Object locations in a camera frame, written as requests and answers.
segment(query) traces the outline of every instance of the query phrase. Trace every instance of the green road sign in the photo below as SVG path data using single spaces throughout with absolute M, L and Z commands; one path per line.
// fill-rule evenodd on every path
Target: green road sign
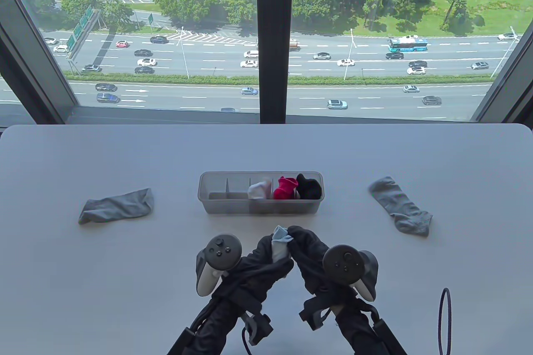
M 78 39 L 78 37 L 80 37 L 80 34 L 82 34 L 82 27 L 80 26 L 80 24 L 77 24 L 74 28 L 74 37 Z
M 76 43 L 76 39 L 74 39 L 74 36 L 70 35 L 67 41 L 67 46 L 69 50 L 72 50 L 74 48 L 74 43 Z
M 87 16 L 83 15 L 82 18 L 80 18 L 80 25 L 82 27 L 85 27 L 87 25 Z

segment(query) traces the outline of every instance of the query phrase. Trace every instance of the clear plastic organizer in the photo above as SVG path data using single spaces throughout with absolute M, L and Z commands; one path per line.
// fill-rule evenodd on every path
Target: clear plastic organizer
M 298 174 L 320 183 L 320 199 L 248 199 L 252 184 L 272 180 L 274 191 L 282 176 L 296 178 Z M 318 172 L 204 172 L 198 199 L 209 214 L 313 214 L 324 199 L 324 180 Z

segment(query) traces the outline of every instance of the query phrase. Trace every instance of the blue bus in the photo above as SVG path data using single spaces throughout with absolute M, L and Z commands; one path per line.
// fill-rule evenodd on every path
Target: blue bus
M 389 51 L 427 51 L 428 41 L 413 37 L 400 37 L 398 39 L 389 39 Z

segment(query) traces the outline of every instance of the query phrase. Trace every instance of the white table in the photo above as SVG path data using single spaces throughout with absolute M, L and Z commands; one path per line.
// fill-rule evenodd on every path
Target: white table
M 198 251 L 231 232 L 248 252 L 277 224 L 374 252 L 374 304 L 409 355 L 438 353 L 444 287 L 453 355 L 527 353 L 532 159 L 521 125 L 10 127 L 0 139 L 0 353 L 165 355 L 207 302 L 194 290 Z M 209 216 L 197 199 L 207 170 L 316 170 L 326 197 L 314 216 Z M 387 175 L 434 214 L 427 239 L 398 232 L 368 194 Z M 87 199 L 145 187 L 149 217 L 78 225 Z M 353 353 L 333 317 L 316 332 L 299 319 L 309 297 L 297 268 L 274 285 L 263 307 L 274 332 L 254 355 Z M 244 353 L 241 328 L 225 354 Z

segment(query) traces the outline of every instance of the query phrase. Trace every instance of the white car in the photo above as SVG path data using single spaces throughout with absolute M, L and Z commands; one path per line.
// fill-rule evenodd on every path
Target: white car
M 259 58 L 259 51 L 250 50 L 244 53 L 244 58 Z
M 407 70 L 407 74 L 408 75 L 425 75 L 426 68 L 424 68 L 423 66 L 414 66 Z
M 354 66 L 356 62 L 354 60 L 339 60 L 337 61 L 338 66 Z
M 256 60 L 246 60 L 240 63 L 241 68 L 257 68 L 259 67 L 259 61 Z
M 68 52 L 68 45 L 56 45 L 54 52 Z
M 514 33 L 504 33 L 498 35 L 498 40 L 514 40 L 516 36 Z
M 417 86 L 408 84 L 403 87 L 403 92 L 404 93 L 420 93 L 420 89 Z
M 54 39 L 53 37 L 45 37 L 44 38 L 44 42 L 47 45 L 56 45 L 57 43 L 59 43 L 59 40 L 58 39 Z
M 154 58 L 143 58 L 142 60 L 137 61 L 139 66 L 156 66 L 157 61 Z

